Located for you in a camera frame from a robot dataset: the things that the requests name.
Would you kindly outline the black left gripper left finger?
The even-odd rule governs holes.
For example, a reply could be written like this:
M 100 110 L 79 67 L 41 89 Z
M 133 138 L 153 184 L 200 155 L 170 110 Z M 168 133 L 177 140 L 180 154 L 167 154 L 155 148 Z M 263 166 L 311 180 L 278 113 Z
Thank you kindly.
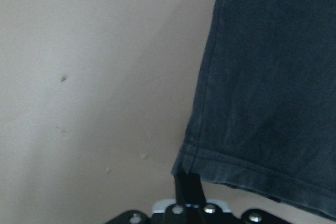
M 174 176 L 175 185 L 175 210 L 174 215 L 177 223 L 188 223 L 190 220 L 191 202 L 188 196 L 188 176 L 178 173 Z

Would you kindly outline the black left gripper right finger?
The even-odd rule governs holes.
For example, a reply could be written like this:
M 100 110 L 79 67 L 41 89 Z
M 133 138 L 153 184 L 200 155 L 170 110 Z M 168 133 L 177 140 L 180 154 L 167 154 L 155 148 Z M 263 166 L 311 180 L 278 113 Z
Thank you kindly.
M 191 173 L 191 182 L 191 221 L 192 223 L 205 224 L 206 220 L 204 217 L 204 207 L 206 205 L 206 198 L 204 195 L 200 176 L 198 174 Z

